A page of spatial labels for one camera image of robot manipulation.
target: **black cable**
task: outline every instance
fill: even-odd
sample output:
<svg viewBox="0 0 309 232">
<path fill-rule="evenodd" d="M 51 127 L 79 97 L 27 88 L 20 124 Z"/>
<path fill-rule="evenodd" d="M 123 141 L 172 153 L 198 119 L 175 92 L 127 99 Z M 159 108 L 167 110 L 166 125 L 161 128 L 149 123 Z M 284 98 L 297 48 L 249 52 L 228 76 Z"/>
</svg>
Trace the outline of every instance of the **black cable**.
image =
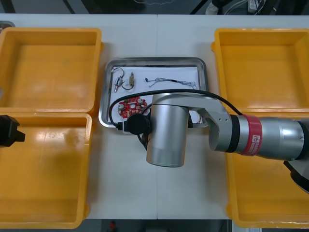
<svg viewBox="0 0 309 232">
<path fill-rule="evenodd" d="M 150 107 L 152 106 L 152 103 L 147 105 L 140 113 L 143 115 Z M 145 135 L 146 141 L 143 141 L 142 138 L 140 137 L 140 134 L 137 135 L 137 138 L 139 139 L 139 142 L 144 146 L 144 148 L 147 150 L 147 145 L 148 145 L 148 134 Z"/>
<path fill-rule="evenodd" d="M 133 89 L 133 87 L 134 87 L 134 85 L 132 85 L 131 88 L 125 88 L 125 87 L 123 86 L 123 83 L 121 83 L 121 87 L 122 87 L 123 89 L 125 89 L 125 90 L 131 90 L 131 89 Z"/>
<path fill-rule="evenodd" d="M 118 69 L 120 69 L 122 71 L 121 78 L 124 77 L 125 76 L 125 71 L 121 67 L 117 67 L 117 68 L 113 69 L 112 72 L 114 73 Z"/>
<path fill-rule="evenodd" d="M 259 14 L 260 14 L 260 11 L 259 11 L 259 7 L 258 7 L 257 4 L 256 4 L 256 1 L 257 1 L 257 0 L 254 0 L 254 3 L 255 3 L 255 6 L 256 6 L 257 14 L 259 15 Z"/>
<path fill-rule="evenodd" d="M 207 97 L 210 97 L 210 98 L 215 98 L 215 99 L 222 101 L 228 107 L 230 107 L 236 114 L 242 115 L 242 113 L 235 106 L 233 106 L 228 100 L 224 99 L 223 97 L 221 97 L 217 94 L 210 93 L 210 92 L 203 91 L 203 90 L 197 90 L 197 89 L 165 89 L 165 90 L 155 90 L 155 91 L 148 91 L 148 92 L 142 92 L 142 93 L 135 93 L 135 94 L 130 94 L 130 95 L 126 95 L 126 96 L 123 96 L 121 98 L 118 98 L 117 100 L 115 100 L 110 105 L 110 108 L 109 108 L 109 118 L 110 118 L 111 123 L 116 128 L 119 128 L 122 125 L 122 123 L 116 124 L 112 119 L 112 109 L 118 102 L 121 102 L 121 101 L 129 99 L 129 98 L 136 98 L 136 97 L 149 96 L 149 95 L 162 94 L 162 93 L 197 93 L 197 94 L 201 94 L 201 95 L 204 95 L 204 96 L 207 96 Z"/>
</svg>

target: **floor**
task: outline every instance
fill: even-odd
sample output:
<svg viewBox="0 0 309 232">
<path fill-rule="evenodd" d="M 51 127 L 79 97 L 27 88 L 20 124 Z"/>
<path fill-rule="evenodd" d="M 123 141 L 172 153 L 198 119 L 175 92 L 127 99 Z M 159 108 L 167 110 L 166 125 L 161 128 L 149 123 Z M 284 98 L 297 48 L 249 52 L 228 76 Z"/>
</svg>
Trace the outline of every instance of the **floor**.
<svg viewBox="0 0 309 232">
<path fill-rule="evenodd" d="M 69 7 L 75 14 L 162 14 L 162 15 L 188 15 L 201 0 L 68 0 Z M 230 6 L 239 2 L 233 0 L 223 8 L 226 12 Z M 208 0 L 197 11 L 203 15 L 209 5 Z M 70 14 L 69 8 L 63 0 L 12 0 L 15 12 L 19 14 Z M 233 10 L 231 15 L 247 15 L 247 3 Z M 4 9 L 0 4 L 0 13 Z M 305 7 L 303 15 L 309 15 L 309 4 Z"/>
</svg>

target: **electronic component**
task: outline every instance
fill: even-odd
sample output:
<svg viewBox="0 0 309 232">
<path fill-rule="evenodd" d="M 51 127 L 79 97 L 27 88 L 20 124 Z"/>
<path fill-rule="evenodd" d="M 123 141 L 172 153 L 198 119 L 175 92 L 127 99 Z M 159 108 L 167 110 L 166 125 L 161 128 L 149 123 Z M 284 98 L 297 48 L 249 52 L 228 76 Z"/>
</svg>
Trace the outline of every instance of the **electronic component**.
<svg viewBox="0 0 309 232">
<path fill-rule="evenodd" d="M 191 82 L 188 82 L 188 81 L 178 81 L 178 80 L 159 78 L 159 77 L 157 77 L 155 80 L 148 80 L 148 78 L 145 78 L 145 81 L 146 82 L 153 82 L 153 84 L 150 85 L 149 87 L 152 87 L 156 83 L 159 83 L 159 82 L 170 81 L 170 82 L 179 83 L 179 84 L 184 85 L 184 86 L 190 86 L 190 87 L 192 87 L 192 89 L 197 89 L 197 86 L 196 86 L 194 81 L 191 81 Z"/>
<path fill-rule="evenodd" d="M 113 69 L 113 70 L 112 70 L 112 73 L 114 73 L 116 70 L 121 70 L 121 71 L 122 71 L 122 75 L 119 76 L 119 77 L 117 77 L 117 79 L 116 79 L 116 81 L 115 81 L 115 84 L 114 84 L 114 85 L 115 85 L 114 92 L 117 92 L 118 88 L 122 85 L 122 78 L 123 78 L 124 75 L 125 75 L 125 71 L 124 71 L 122 68 L 120 68 L 120 67 Z"/>
<path fill-rule="evenodd" d="M 123 86 L 123 83 L 121 83 L 121 87 L 123 88 L 123 89 L 125 89 L 125 90 L 131 90 L 131 89 L 133 89 L 133 87 L 134 87 L 134 73 L 131 73 L 131 75 L 130 75 L 130 77 L 129 77 L 129 86 L 130 86 L 130 88 L 125 88 L 124 86 Z"/>
<path fill-rule="evenodd" d="M 118 113 L 122 118 L 128 118 L 133 114 L 139 114 L 146 106 L 145 99 L 140 97 L 129 98 L 127 101 L 119 102 Z"/>
</svg>

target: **white paper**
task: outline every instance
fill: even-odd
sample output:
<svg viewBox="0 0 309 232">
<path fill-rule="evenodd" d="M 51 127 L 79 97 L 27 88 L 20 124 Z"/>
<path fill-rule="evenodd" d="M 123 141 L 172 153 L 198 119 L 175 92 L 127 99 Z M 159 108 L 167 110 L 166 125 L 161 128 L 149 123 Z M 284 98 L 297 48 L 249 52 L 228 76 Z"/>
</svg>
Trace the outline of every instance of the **white paper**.
<svg viewBox="0 0 309 232">
<path fill-rule="evenodd" d="M 122 87 L 118 88 L 117 92 L 114 92 L 115 89 L 115 81 L 119 76 L 122 75 L 122 70 L 117 69 L 114 71 L 112 76 L 112 92 L 111 92 L 111 101 L 113 102 L 116 99 L 133 94 L 133 93 L 141 93 L 147 91 L 154 90 L 163 90 L 163 89 L 193 89 L 191 86 L 185 86 L 175 82 L 159 82 L 155 83 L 152 87 L 149 87 L 153 84 L 153 82 L 146 82 L 145 78 L 148 80 L 155 80 L 156 78 L 166 78 L 173 79 L 178 81 L 187 81 L 187 82 L 195 82 L 196 88 L 199 89 L 198 82 L 198 72 L 197 67 L 179 67 L 179 68 L 161 68 L 161 67 L 121 67 L 125 71 L 125 75 L 123 77 L 123 86 L 125 88 L 130 88 L 128 85 L 129 77 L 131 73 L 134 74 L 134 87 L 131 90 L 125 90 Z M 147 105 L 152 103 L 152 95 L 143 96 L 142 99 L 145 99 Z M 200 117 L 197 112 L 190 111 L 190 115 L 193 123 L 198 123 L 200 121 Z M 114 122 L 122 122 L 123 118 L 118 114 L 118 104 L 114 106 L 112 109 L 112 118 Z"/>
</svg>

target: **small metal part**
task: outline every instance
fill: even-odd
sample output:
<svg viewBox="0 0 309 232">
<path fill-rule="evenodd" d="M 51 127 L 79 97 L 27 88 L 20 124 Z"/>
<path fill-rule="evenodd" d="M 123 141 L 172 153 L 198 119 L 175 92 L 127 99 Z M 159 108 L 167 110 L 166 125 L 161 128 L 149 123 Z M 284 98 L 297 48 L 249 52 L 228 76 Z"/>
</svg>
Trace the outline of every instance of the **small metal part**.
<svg viewBox="0 0 309 232">
<path fill-rule="evenodd" d="M 119 104 L 119 105 L 118 105 L 118 109 L 121 110 L 121 111 L 123 111 L 123 110 L 125 109 L 125 106 L 122 105 L 122 104 Z"/>
<path fill-rule="evenodd" d="M 116 81 L 115 81 L 115 90 L 114 92 L 117 92 L 118 88 L 121 86 L 122 84 L 122 77 L 123 76 L 119 76 Z"/>
<path fill-rule="evenodd" d="M 134 73 L 132 72 L 129 78 L 129 85 L 130 87 L 134 86 Z"/>
<path fill-rule="evenodd" d="M 142 98 L 138 98 L 138 99 L 137 99 L 137 104 L 138 104 L 138 105 L 142 105 L 142 103 L 143 103 Z"/>
<path fill-rule="evenodd" d="M 121 83 L 121 87 L 122 87 L 123 89 L 125 89 L 125 90 L 131 90 L 131 89 L 133 89 L 133 87 L 134 87 L 134 73 L 131 72 L 131 75 L 130 75 L 130 77 L 129 77 L 129 86 L 130 86 L 130 88 L 124 87 L 124 85 L 123 85 L 124 82 Z"/>
</svg>

